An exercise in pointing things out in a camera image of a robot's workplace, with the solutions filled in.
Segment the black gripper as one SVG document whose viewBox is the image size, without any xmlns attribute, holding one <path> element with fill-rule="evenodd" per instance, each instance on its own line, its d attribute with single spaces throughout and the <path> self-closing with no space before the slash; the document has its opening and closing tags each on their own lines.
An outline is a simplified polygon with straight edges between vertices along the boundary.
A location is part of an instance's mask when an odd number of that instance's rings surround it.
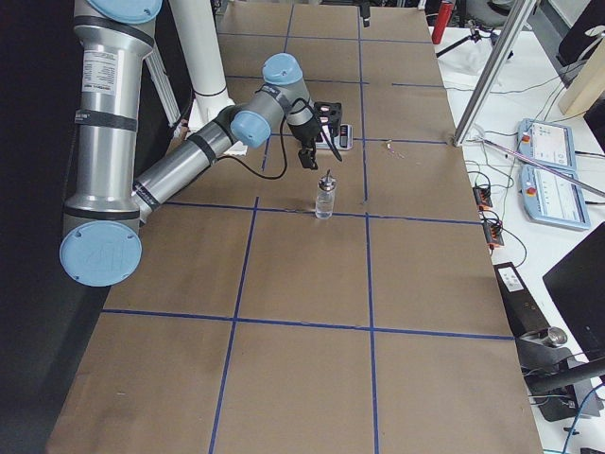
<svg viewBox="0 0 605 454">
<path fill-rule="evenodd" d="M 320 124 L 309 109 L 301 109 L 287 116 L 287 125 L 293 136 L 301 142 L 303 148 L 298 158 L 303 168 L 317 169 L 316 138 L 320 134 Z"/>
</svg>

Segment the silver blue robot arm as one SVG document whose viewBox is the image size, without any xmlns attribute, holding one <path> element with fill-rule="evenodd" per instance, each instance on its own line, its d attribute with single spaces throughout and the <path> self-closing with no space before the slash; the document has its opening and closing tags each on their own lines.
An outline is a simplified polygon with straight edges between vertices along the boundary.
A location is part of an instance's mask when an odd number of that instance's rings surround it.
<svg viewBox="0 0 605 454">
<path fill-rule="evenodd" d="M 228 92 L 212 5 L 172 1 L 169 9 L 199 108 L 201 127 L 148 170 L 137 173 L 143 145 L 141 79 L 161 68 L 155 39 L 159 1 L 78 1 L 73 30 L 83 49 L 77 183 L 63 206 L 59 249 L 65 273 L 88 287 L 130 277 L 142 258 L 140 226 L 163 203 L 236 147 L 256 148 L 287 125 L 305 166 L 315 163 L 318 114 L 296 58 L 270 56 L 262 85 L 246 102 Z"/>
</svg>

